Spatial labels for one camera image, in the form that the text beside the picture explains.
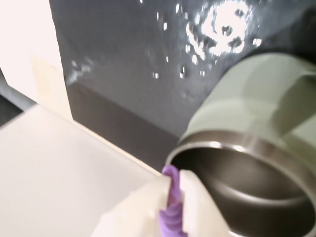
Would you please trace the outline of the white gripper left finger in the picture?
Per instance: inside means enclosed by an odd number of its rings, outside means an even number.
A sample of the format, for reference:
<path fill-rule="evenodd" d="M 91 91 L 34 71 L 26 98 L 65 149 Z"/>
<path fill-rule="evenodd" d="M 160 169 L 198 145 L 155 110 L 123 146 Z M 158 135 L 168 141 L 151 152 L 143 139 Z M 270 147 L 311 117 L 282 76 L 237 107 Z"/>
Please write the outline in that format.
<path fill-rule="evenodd" d="M 171 178 L 159 176 L 101 216 L 93 237 L 159 237 L 158 216 L 167 207 Z"/>

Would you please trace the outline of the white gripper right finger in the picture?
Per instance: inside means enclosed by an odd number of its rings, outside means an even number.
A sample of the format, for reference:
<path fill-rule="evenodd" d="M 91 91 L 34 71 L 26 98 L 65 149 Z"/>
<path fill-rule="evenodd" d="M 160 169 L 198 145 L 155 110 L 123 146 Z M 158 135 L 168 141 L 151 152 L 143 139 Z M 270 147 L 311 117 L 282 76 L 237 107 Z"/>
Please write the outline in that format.
<path fill-rule="evenodd" d="M 230 229 L 215 201 L 195 173 L 180 171 L 183 232 L 189 237 L 229 237 Z"/>

